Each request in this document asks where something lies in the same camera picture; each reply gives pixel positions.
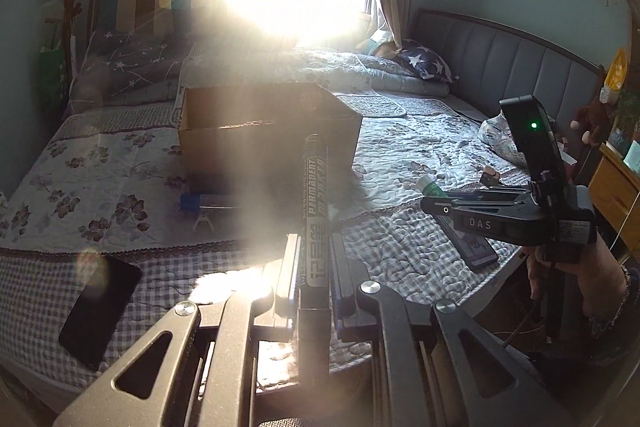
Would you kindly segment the person's right hand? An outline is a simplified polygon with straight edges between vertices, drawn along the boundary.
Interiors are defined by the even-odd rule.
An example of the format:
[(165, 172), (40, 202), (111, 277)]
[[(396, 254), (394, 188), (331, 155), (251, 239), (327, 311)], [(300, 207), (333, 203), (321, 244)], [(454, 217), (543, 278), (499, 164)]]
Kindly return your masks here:
[(622, 313), (629, 280), (600, 234), (585, 246), (578, 263), (559, 263), (555, 268), (576, 277), (586, 317), (610, 323)]

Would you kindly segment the dark sleeved right forearm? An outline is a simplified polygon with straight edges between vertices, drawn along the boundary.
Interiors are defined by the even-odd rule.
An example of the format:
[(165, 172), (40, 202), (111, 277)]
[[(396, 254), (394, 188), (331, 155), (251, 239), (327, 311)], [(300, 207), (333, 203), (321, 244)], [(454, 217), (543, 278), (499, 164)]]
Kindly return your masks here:
[(628, 295), (614, 323), (591, 319), (579, 338), (528, 354), (544, 387), (576, 421), (597, 405), (639, 340), (639, 271), (626, 275)]

